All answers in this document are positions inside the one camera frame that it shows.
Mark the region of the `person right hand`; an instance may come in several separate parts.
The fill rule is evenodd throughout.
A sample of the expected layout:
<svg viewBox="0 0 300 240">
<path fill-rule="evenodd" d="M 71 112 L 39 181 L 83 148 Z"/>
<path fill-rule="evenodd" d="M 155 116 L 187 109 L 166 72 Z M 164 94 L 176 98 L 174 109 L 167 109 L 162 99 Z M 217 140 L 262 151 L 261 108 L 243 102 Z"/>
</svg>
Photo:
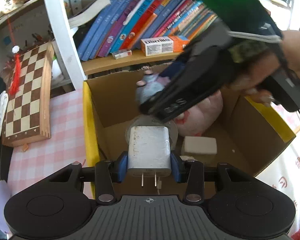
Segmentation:
<svg viewBox="0 0 300 240">
<path fill-rule="evenodd" d="M 288 67 L 300 79 L 300 30 L 284 31 L 281 47 L 287 59 Z M 248 70 L 239 75 L 228 87 L 240 92 L 243 96 L 249 96 L 256 103 L 269 106 L 274 101 L 273 95 L 271 92 L 259 89 L 257 86 L 279 67 L 280 63 L 276 55 L 272 51 L 266 51 L 253 61 Z"/>
</svg>

